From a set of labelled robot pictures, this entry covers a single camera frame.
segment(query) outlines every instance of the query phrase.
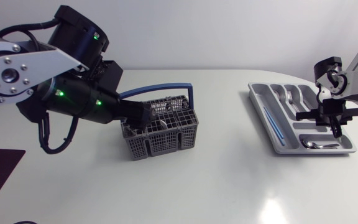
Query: spoon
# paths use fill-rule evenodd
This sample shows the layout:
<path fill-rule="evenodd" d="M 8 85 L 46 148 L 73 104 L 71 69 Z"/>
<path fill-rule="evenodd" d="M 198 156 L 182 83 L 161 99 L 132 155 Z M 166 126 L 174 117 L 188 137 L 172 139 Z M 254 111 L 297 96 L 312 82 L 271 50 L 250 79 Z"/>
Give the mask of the spoon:
<path fill-rule="evenodd" d="M 326 145 L 319 145 L 315 142 L 309 142 L 306 139 L 302 139 L 301 141 L 302 145 L 309 149 L 336 149 L 336 146 L 339 146 L 339 144 L 326 144 Z"/>

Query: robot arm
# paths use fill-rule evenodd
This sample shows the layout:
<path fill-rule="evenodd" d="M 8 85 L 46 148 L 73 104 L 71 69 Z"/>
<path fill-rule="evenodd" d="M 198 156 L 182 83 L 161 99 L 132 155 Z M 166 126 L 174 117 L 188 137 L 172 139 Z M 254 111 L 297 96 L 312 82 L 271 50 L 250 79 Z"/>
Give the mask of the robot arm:
<path fill-rule="evenodd" d="M 331 57 L 314 66 L 318 108 L 297 113 L 296 119 L 315 119 L 316 125 L 330 126 L 334 137 L 342 136 L 341 125 L 347 124 L 358 109 L 347 109 L 346 101 L 358 101 L 358 53 L 346 71 L 339 57 Z"/>
<path fill-rule="evenodd" d="M 57 26 L 48 44 L 38 42 L 30 30 Z M 31 41 L 3 39 L 23 32 Z M 0 31 L 0 105 L 17 103 L 20 112 L 39 125 L 41 147 L 55 154 L 70 143 L 78 118 L 97 123 L 127 118 L 133 128 L 145 128 L 154 118 L 151 105 L 120 100 L 116 92 L 122 69 L 103 60 L 109 45 L 106 34 L 68 6 L 60 6 L 55 18 L 41 24 L 25 24 Z M 48 148 L 47 110 L 73 117 L 65 143 Z"/>

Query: fork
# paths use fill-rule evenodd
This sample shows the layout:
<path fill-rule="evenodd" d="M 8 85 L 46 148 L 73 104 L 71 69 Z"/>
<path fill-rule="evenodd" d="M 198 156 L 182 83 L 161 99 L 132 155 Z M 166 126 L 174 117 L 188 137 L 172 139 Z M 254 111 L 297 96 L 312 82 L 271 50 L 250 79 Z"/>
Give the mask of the fork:
<path fill-rule="evenodd" d="M 296 112 L 299 112 L 298 107 L 293 103 L 293 98 L 292 98 L 292 92 L 291 91 L 287 91 L 288 93 L 288 102 L 292 105 L 292 107 L 294 108 L 294 110 Z"/>

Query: white wall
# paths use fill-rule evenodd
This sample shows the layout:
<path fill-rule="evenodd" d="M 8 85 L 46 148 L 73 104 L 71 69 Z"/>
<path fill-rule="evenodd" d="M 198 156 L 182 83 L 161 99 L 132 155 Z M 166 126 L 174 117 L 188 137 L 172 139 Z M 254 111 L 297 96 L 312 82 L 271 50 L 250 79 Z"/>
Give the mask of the white wall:
<path fill-rule="evenodd" d="M 104 58 L 124 69 L 252 68 L 312 80 L 316 62 L 336 55 L 346 68 L 358 51 L 357 0 L 0 0 L 0 29 L 48 21 L 61 4 L 107 33 Z M 43 42 L 51 33 L 35 32 Z"/>

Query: basket handle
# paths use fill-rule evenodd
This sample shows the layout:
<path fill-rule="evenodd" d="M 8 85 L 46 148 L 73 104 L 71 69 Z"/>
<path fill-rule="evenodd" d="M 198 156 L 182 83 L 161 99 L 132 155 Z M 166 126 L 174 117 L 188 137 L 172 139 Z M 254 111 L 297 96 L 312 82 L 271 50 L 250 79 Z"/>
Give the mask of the basket handle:
<path fill-rule="evenodd" d="M 193 85 L 191 83 L 165 83 L 165 84 L 158 84 L 158 85 L 150 85 L 145 87 L 136 88 L 133 90 L 125 91 L 119 95 L 120 99 L 125 99 L 131 96 L 139 95 L 142 93 L 147 93 L 150 91 L 157 91 L 157 90 L 169 90 L 169 89 L 182 89 L 186 88 L 189 94 L 189 104 L 190 109 L 194 109 L 193 105 Z"/>

